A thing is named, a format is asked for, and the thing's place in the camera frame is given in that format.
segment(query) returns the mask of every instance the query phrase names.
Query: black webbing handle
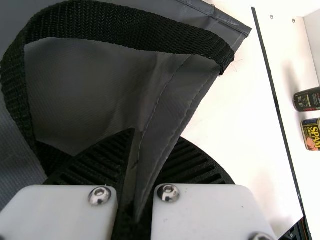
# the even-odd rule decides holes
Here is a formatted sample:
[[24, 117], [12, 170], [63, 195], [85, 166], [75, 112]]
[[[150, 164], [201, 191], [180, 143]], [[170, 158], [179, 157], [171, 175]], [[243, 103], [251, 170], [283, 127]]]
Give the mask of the black webbing handle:
[[216, 34], [142, 10], [91, 0], [70, 0], [37, 13], [18, 34], [1, 61], [6, 107], [41, 163], [28, 102], [24, 47], [44, 38], [83, 39], [214, 60], [222, 74], [234, 51]]

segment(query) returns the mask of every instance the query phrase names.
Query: white wall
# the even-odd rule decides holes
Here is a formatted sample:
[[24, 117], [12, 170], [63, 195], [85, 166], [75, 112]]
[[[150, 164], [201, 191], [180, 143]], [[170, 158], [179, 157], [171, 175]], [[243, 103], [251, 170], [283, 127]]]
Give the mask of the white wall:
[[318, 80], [320, 79], [320, 9], [304, 17], [306, 33]]
[[[239, 3], [239, 0], [220, 0], [226, 3]], [[293, 16], [305, 17], [320, 9], [320, 0], [242, 0], [242, 5], [255, 8], [267, 8], [290, 13]]]

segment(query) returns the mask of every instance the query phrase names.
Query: can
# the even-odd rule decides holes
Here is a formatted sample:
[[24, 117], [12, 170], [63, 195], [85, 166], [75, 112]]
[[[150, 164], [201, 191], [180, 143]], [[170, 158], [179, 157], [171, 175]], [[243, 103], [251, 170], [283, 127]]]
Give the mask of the can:
[[293, 104], [298, 112], [320, 110], [320, 87], [297, 92], [293, 96]]
[[320, 151], [320, 118], [308, 119], [301, 122], [302, 134], [306, 149]]

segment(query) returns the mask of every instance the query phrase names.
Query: spam can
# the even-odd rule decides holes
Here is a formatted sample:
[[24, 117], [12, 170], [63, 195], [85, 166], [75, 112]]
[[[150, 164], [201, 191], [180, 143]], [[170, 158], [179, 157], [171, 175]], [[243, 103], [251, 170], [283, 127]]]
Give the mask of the spam can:
[[320, 151], [320, 118], [308, 119], [301, 122], [301, 128], [306, 149]]

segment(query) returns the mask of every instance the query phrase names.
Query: fabric seam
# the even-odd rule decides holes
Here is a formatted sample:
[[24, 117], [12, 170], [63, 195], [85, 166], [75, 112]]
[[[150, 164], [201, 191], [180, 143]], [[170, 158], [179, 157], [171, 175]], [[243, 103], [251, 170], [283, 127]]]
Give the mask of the fabric seam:
[[156, 103], [155, 103], [155, 106], [154, 106], [152, 115], [151, 115], [148, 123], [146, 124], [145, 130], [144, 130], [144, 132], [143, 132], [143, 134], [142, 134], [142, 137], [141, 137], [141, 140], [140, 140], [139, 150], [138, 150], [138, 160], [139, 160], [139, 158], [140, 158], [140, 150], [141, 150], [142, 141], [144, 140], [144, 137], [145, 137], [145, 135], [146, 135], [146, 132], [147, 132], [147, 130], [148, 130], [148, 127], [149, 127], [152, 119], [154, 118], [154, 115], [155, 115], [156, 110], [157, 110], [157, 106], [158, 106], [158, 104], [159, 104], [159, 102], [160, 102], [160, 99], [161, 99], [163, 93], [165, 92], [165, 90], [166, 90], [167, 86], [169, 85], [169, 83], [171, 82], [171, 80], [174, 78], [175, 74], [176, 74], [176, 73], [178, 72], [178, 70], [186, 63], [186, 61], [187, 61], [190, 57], [191, 57], [191, 55], [189, 55], [189, 56], [183, 61], [183, 63], [174, 71], [174, 73], [172, 74], [172, 77], [171, 77], [170, 80], [166, 83], [166, 85], [164, 86], [162, 92], [160, 93], [160, 95], [159, 95], [159, 97], [158, 97], [158, 99], [157, 99], [157, 101], [156, 101]]
[[[174, 131], [173, 135], [171, 136], [170, 140], [168, 141], [168, 144], [167, 144], [167, 145], [165, 146], [165, 148], [163, 149], [163, 151], [162, 151], [159, 159], [161, 159], [162, 156], [164, 155], [166, 149], [168, 148], [169, 144], [171, 143], [172, 138], [176, 135], [176, 132], [177, 132], [178, 129], [180, 128], [181, 124], [184, 122], [184, 120], [185, 120], [185, 118], [186, 118], [186, 116], [187, 116], [187, 114], [188, 114], [188, 112], [189, 112], [192, 104], [194, 103], [195, 99], [196, 99], [197, 96], [200, 94], [200, 92], [203, 90], [203, 88], [205, 87], [205, 85], [207, 84], [207, 82], [212, 78], [213, 73], [214, 73], [214, 72], [212, 71], [211, 74], [210, 74], [210, 76], [208, 77], [208, 79], [205, 81], [205, 83], [202, 85], [202, 87], [201, 87], [200, 90], [198, 91], [198, 93], [194, 96], [191, 104], [189, 105], [188, 109], [185, 111], [185, 115], [184, 115], [182, 121], [180, 122], [180, 124], [179, 124], [179, 126], [176, 128], [176, 130]], [[158, 168], [159, 163], [160, 163], [160, 161], [158, 161], [157, 164], [155, 165], [155, 167], [153, 168], [151, 177], [149, 178], [149, 180], [148, 180], [148, 182], [147, 182], [147, 187], [144, 189], [144, 191], [143, 191], [143, 193], [142, 193], [142, 196], [145, 195], [145, 193], [146, 193], [146, 191], [147, 191], [147, 188], [149, 188], [148, 185], [149, 185], [151, 179], [153, 178], [152, 176], [154, 175], [155, 170]]]
[[221, 24], [227, 25], [228, 27], [232, 28], [233, 30], [236, 30], [237, 32], [245, 35], [246, 38], [249, 36], [248, 33], [246, 33], [246, 32], [244, 32], [244, 31], [242, 31], [242, 30], [234, 27], [232, 24], [229, 24], [228, 22], [222, 21], [220, 18], [215, 17], [215, 16], [214, 16], [214, 13], [215, 13], [215, 11], [216, 11], [216, 7], [215, 7], [214, 5], [212, 5], [213, 13], [210, 13], [210, 12], [206, 12], [206, 11], [200, 9], [200, 8], [197, 8], [197, 7], [193, 6], [192, 4], [190, 4], [190, 3], [188, 3], [188, 2], [185, 2], [184, 0], [175, 0], [175, 1], [177, 1], [177, 2], [179, 2], [179, 3], [181, 3], [181, 4], [183, 4], [183, 5], [186, 5], [186, 6], [192, 8], [192, 9], [194, 9], [194, 10], [196, 10], [196, 11], [198, 11], [198, 12], [204, 14], [204, 15], [207, 15], [208, 17], [210, 17], [210, 18], [212, 18], [212, 19], [214, 19], [214, 20], [217, 20], [217, 21], [218, 21], [219, 23], [221, 23]]

